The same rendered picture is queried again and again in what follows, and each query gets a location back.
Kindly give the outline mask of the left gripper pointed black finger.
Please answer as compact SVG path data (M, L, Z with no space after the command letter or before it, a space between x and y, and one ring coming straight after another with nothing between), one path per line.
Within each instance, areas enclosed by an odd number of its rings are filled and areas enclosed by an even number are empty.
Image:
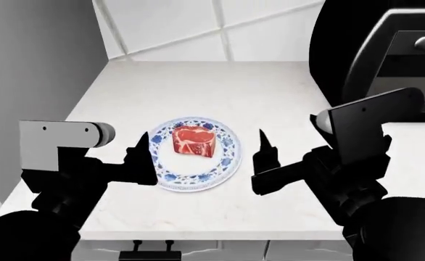
M126 149L126 170L138 178L153 178L154 165L149 150L149 134L145 132L134 147Z

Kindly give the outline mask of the blue floral white plate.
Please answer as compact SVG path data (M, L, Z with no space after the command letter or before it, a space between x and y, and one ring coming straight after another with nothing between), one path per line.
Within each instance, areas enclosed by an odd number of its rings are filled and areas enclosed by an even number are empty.
M186 126L206 128L215 134L216 148L211 157L175 152L173 130ZM149 138L158 185L168 191L192 193L212 189L234 175L242 162L242 148L236 134L212 119L173 119L149 132Z

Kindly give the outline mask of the white base cabinet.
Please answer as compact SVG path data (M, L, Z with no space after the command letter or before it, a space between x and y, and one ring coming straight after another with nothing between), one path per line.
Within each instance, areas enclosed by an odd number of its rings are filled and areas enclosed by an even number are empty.
M82 241L72 261L117 261L132 241ZM174 241L182 261L352 261L345 241Z

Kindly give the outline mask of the black oven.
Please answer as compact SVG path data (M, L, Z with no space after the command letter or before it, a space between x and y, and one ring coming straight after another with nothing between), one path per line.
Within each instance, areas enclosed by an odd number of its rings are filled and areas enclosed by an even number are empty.
M331 106L398 88L425 97L425 0L325 0L309 47L310 75ZM425 105L414 119L425 123Z

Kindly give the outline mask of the raw red steak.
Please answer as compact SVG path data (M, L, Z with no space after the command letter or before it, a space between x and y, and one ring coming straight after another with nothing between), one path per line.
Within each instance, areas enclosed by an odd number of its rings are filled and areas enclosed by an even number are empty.
M216 135L202 126L183 125L172 132L173 149L177 154L213 158Z

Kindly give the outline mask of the right gripper pointed black finger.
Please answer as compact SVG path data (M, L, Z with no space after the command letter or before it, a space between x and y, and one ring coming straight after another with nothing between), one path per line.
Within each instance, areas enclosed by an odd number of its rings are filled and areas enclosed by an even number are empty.
M260 134L260 149L253 155L254 174L258 175L281 167L278 161L278 149L271 145L263 130L259 130Z

